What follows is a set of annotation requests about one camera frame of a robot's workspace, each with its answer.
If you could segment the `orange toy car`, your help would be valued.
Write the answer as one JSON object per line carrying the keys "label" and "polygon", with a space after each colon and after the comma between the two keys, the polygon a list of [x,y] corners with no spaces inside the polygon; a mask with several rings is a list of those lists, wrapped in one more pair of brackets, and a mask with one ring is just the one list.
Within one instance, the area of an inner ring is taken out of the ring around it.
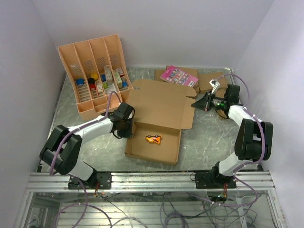
{"label": "orange toy car", "polygon": [[157,134],[156,135],[147,135],[147,136],[145,136],[145,139],[149,143],[160,144],[161,139],[162,139],[162,135],[157,135]]}

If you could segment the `large cardboard box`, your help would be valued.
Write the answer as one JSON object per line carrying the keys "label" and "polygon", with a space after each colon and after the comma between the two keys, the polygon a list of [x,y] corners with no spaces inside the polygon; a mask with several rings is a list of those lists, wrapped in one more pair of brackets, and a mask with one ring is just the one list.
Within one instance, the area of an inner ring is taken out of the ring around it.
{"label": "large cardboard box", "polygon": [[[127,139],[125,156],[175,166],[181,132],[192,128],[196,91],[189,86],[137,79],[127,103],[135,109],[133,136]],[[162,135],[161,143],[149,143],[147,135]]]}

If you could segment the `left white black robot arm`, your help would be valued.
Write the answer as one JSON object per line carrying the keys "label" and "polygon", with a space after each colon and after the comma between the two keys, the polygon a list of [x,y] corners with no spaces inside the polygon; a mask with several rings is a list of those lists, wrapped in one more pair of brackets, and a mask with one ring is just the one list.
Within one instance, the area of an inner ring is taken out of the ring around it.
{"label": "left white black robot arm", "polygon": [[72,127],[58,125],[51,132],[39,157],[50,166],[52,174],[78,178],[87,189],[109,189],[111,174],[97,171],[79,160],[81,146],[98,136],[110,133],[117,139],[131,138],[134,115],[135,109],[132,106],[121,103],[116,110],[106,111],[86,123]]}

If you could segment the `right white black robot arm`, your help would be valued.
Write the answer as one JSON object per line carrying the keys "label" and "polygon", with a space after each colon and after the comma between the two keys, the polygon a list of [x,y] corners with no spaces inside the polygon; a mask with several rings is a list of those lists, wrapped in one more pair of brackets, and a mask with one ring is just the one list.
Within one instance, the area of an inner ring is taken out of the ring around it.
{"label": "right white black robot arm", "polygon": [[219,189],[236,187],[236,172],[248,164],[257,164],[270,158],[272,150],[273,124],[262,121],[249,114],[239,103],[240,86],[229,84],[223,98],[216,92],[220,83],[211,80],[212,90],[202,99],[192,104],[192,107],[210,111],[223,111],[228,119],[233,120],[239,131],[234,145],[234,152],[226,159],[217,162],[210,171],[195,173],[197,189]]}

